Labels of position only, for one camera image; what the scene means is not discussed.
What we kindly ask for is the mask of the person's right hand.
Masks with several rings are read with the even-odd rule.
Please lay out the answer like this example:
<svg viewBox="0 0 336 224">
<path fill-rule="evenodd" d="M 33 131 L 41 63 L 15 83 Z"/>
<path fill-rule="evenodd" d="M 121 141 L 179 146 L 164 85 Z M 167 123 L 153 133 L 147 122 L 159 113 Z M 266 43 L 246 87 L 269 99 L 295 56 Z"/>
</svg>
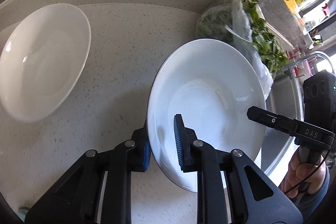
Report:
<svg viewBox="0 0 336 224">
<path fill-rule="evenodd" d="M 289 162 L 288 172 L 279 185 L 279 189 L 288 198 L 295 198 L 298 195 L 298 188 L 290 189 L 309 176 L 314 170 L 315 173 L 306 180 L 309 185 L 307 190 L 308 194 L 315 194 L 322 187 L 327 174 L 326 164 L 323 163 L 323 165 L 317 169 L 317 165 L 301 163 L 299 160 L 299 151 L 295 151 Z"/>
</svg>

